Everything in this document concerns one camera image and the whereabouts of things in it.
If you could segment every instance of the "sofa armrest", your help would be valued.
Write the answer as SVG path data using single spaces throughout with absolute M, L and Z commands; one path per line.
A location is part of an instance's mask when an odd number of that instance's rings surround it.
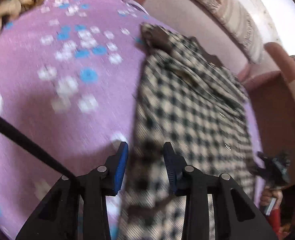
M 248 92 L 281 75 L 280 68 L 267 51 L 263 51 L 263 58 L 260 64 L 249 63 L 248 68 L 250 71 L 247 78 L 241 81 Z
M 291 185 L 295 184 L 295 62 L 277 43 L 267 43 L 266 52 L 279 68 L 278 75 L 249 90 L 263 151 L 275 156 L 289 150 Z

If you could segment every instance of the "purple blanket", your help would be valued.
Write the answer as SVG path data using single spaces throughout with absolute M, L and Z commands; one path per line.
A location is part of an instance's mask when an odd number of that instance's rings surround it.
M 122 0 L 46 0 L 7 24 L 0 116 L 75 175 L 102 165 L 119 141 L 131 146 L 143 21 L 162 25 Z M 0 228 L 9 238 L 60 176 L 0 135 Z M 107 199 L 112 238 L 119 206 L 119 196 Z

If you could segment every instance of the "checkered cloth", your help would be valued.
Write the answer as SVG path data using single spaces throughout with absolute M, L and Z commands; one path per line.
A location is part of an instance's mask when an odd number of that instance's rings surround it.
M 142 34 L 153 28 L 145 24 Z M 166 141 L 188 165 L 215 176 L 229 173 L 253 196 L 254 176 L 248 170 L 252 148 L 243 108 L 247 95 L 229 70 L 206 62 L 192 39 L 164 31 L 172 50 L 153 51 L 139 87 L 118 239 L 181 239 L 185 197 L 169 198 L 162 157 Z M 138 206 L 153 212 L 140 213 Z M 209 216 L 214 239 L 211 195 Z

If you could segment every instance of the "metal screw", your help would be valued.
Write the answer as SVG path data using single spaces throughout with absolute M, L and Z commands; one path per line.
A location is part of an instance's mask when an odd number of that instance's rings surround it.
M 106 170 L 107 170 L 107 167 L 105 167 L 104 165 L 97 167 L 98 172 L 105 172 Z
M 221 178 L 222 178 L 222 179 L 225 179 L 225 180 L 229 180 L 229 179 L 231 178 L 231 176 L 228 175 L 227 173 L 223 173 L 223 174 L 221 175 Z
M 184 169 L 185 169 L 186 172 L 192 172 L 192 171 L 194 171 L 194 168 L 192 166 L 190 166 L 190 165 L 185 166 Z

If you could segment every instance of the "person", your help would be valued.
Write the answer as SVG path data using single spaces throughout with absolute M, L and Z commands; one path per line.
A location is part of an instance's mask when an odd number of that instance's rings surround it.
M 289 233 L 284 232 L 283 227 L 281 227 L 280 205 L 283 199 L 282 191 L 280 189 L 270 189 L 268 187 L 265 187 L 265 189 L 262 191 L 260 206 L 269 205 L 272 197 L 275 197 L 277 200 L 270 213 L 270 216 L 267 216 L 266 219 L 272 226 L 273 231 L 277 234 L 279 240 L 283 240 L 285 237 L 289 235 Z

